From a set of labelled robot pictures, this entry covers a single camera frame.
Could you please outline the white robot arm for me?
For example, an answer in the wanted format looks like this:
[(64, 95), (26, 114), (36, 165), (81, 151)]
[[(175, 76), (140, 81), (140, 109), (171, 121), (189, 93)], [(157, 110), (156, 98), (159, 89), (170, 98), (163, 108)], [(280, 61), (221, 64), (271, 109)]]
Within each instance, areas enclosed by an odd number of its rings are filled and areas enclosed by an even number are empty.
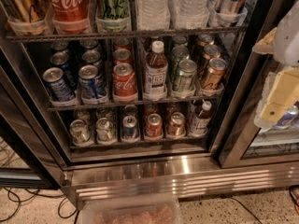
[(252, 51), (272, 54), (283, 68), (267, 76), (254, 118), (259, 128), (270, 128), (299, 99), (299, 1), (278, 26), (257, 42)]

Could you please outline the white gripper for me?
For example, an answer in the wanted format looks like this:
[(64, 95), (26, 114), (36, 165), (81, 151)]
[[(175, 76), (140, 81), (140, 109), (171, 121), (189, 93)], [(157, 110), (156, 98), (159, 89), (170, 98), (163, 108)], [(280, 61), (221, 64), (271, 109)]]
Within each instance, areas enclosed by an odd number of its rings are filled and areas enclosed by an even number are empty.
[[(272, 54), (277, 28), (273, 28), (258, 41), (252, 51)], [(256, 111), (254, 124), (259, 128), (271, 128), (299, 99), (299, 68), (286, 66), (282, 71), (270, 72), (263, 85), (262, 98)]]

